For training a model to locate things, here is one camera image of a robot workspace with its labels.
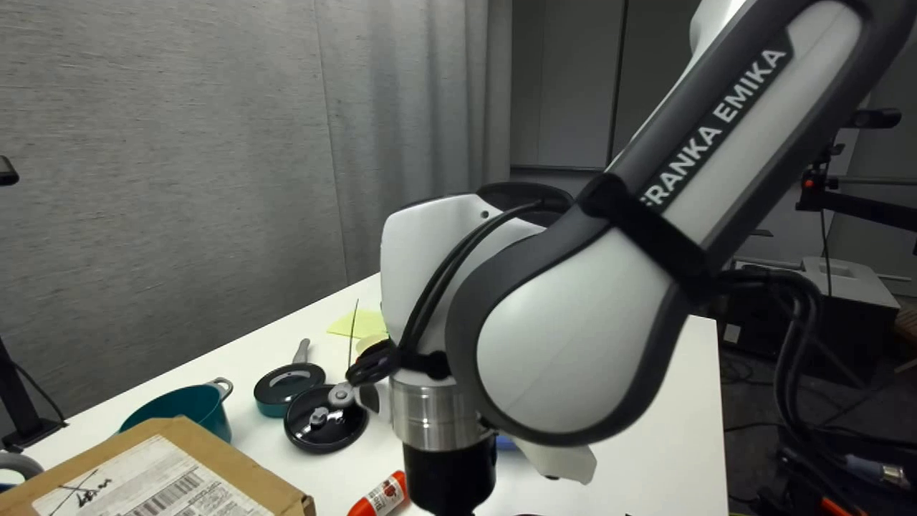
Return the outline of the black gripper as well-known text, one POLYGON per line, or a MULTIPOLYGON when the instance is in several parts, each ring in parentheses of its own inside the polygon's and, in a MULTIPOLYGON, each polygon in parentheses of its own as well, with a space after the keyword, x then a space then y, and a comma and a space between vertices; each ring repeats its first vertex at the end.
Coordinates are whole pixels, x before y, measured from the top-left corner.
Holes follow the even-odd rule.
POLYGON ((405 450, 409 501, 429 516, 477 516, 495 488, 495 444, 491 438, 448 452, 405 450))

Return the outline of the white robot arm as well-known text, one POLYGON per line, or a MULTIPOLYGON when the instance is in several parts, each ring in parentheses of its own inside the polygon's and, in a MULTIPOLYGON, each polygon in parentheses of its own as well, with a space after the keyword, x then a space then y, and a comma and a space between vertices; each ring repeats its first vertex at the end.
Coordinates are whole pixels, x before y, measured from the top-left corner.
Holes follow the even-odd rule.
POLYGON ((660 399, 693 306, 915 34, 917 0, 701 0, 686 68, 580 193, 487 183, 382 230, 409 500, 477 516, 495 438, 571 450, 660 399))

